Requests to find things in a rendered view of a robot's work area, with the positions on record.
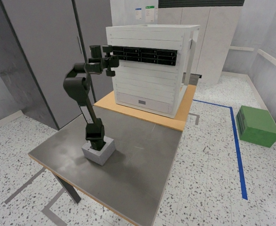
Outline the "tan wooden board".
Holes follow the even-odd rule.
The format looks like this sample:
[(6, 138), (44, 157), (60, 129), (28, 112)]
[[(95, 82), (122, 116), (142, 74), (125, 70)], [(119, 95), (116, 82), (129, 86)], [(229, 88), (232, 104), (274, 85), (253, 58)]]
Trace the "tan wooden board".
[(168, 128), (179, 130), (183, 132), (190, 106), (193, 100), (195, 89), (197, 86), (189, 85), (181, 101), (179, 109), (174, 119), (150, 113), (147, 111), (135, 109), (132, 107), (120, 105), (115, 103), (114, 91), (106, 95), (104, 98), (94, 104), (94, 106), (101, 107), (107, 110), (111, 110), (117, 113), (128, 115), (134, 118), (145, 120), (151, 123), (162, 125)]

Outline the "white rack cabinet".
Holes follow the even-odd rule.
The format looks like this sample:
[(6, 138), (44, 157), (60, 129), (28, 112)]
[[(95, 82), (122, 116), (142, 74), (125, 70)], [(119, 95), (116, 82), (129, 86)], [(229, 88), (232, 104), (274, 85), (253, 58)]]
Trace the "white rack cabinet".
[[(175, 66), (119, 60), (119, 66), (111, 68), (115, 71), (112, 77), (115, 103), (174, 119), (188, 86), (199, 30), (200, 25), (106, 27), (108, 45), (177, 50)], [(194, 31), (192, 40), (191, 31)]]

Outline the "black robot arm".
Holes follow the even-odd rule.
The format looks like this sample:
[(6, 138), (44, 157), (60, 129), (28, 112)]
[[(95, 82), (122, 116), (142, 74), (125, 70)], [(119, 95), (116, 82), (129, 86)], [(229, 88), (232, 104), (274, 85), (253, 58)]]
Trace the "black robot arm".
[[(91, 84), (88, 74), (102, 74), (105, 63), (102, 59), (100, 45), (91, 45), (89, 49), (91, 58), (88, 58), (86, 63), (73, 64), (72, 69), (65, 75), (63, 89), (71, 99), (77, 102), (85, 118), (87, 123), (86, 140), (90, 141), (90, 148), (101, 151), (106, 144), (104, 141), (105, 130), (101, 118), (96, 118), (88, 97)], [(119, 66), (119, 59), (116, 55), (111, 55), (106, 61), (108, 62), (108, 68)], [(75, 78), (77, 74), (86, 74), (86, 78)]]

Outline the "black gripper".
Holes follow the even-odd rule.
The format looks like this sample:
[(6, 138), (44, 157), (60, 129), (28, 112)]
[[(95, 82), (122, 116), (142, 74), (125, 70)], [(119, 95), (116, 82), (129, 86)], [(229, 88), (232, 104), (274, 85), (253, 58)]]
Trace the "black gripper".
[(106, 53), (105, 57), (102, 58), (105, 63), (105, 68), (107, 68), (107, 70), (105, 70), (106, 76), (114, 77), (115, 71), (111, 71), (111, 68), (107, 67), (108, 62), (106, 61), (108, 57), (111, 57), (110, 53), (113, 51), (112, 45), (102, 45), (102, 50)]

